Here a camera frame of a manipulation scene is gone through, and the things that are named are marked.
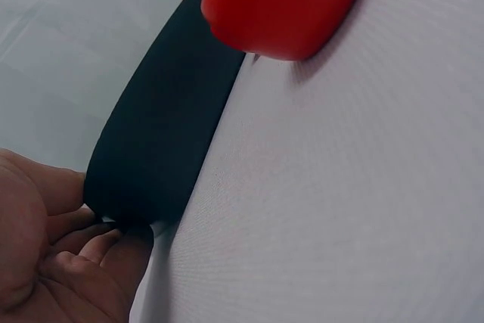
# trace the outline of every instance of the red plastic cap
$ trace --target red plastic cap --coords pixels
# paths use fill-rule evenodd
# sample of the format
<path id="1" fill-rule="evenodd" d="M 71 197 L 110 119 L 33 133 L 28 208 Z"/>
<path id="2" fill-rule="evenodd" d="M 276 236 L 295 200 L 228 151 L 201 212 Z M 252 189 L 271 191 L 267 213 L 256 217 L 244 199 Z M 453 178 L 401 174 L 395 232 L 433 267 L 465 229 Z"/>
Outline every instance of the red plastic cap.
<path id="1" fill-rule="evenodd" d="M 354 0 L 202 0 L 213 34 L 245 52 L 281 60 L 311 57 L 334 34 Z"/>

